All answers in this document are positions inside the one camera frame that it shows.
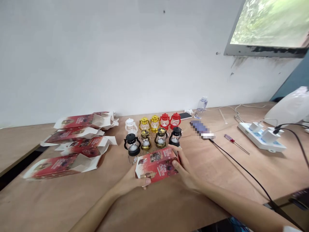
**gold lantern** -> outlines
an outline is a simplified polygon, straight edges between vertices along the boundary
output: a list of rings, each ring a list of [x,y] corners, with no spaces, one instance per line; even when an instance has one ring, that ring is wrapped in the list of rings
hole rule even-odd
[[[152,118],[150,119],[150,128],[152,133],[158,132],[158,128],[160,126],[159,119],[160,118],[156,115],[152,116]]]
[[[158,133],[155,136],[154,142],[158,148],[166,147],[167,132],[164,127],[159,127]]]
[[[149,137],[149,130],[142,130],[141,132],[142,150],[148,151],[151,148],[151,142]]]
[[[148,118],[143,117],[140,121],[139,121],[139,129],[142,130],[150,130],[150,122],[148,121]]]

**white wall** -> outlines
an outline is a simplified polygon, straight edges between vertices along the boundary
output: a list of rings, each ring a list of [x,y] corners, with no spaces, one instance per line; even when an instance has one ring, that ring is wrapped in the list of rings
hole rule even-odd
[[[241,2],[2,0],[0,127],[269,100],[301,59],[223,56]]]

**window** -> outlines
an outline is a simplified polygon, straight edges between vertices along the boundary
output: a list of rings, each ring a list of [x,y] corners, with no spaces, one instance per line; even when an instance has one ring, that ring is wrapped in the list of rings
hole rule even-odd
[[[245,0],[225,55],[295,57],[309,47],[309,0]]]

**smartphone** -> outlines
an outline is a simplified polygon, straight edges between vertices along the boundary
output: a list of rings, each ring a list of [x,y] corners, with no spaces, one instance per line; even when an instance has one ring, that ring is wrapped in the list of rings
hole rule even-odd
[[[192,115],[189,113],[180,113],[179,115],[181,120],[192,118]]]

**power strip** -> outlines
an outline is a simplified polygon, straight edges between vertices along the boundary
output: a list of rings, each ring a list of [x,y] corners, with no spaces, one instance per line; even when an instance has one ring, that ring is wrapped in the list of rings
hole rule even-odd
[[[270,152],[283,152],[286,146],[279,143],[278,141],[267,143],[262,139],[262,129],[259,132],[253,132],[249,127],[251,123],[241,122],[238,124],[238,128],[260,149],[268,150]]]

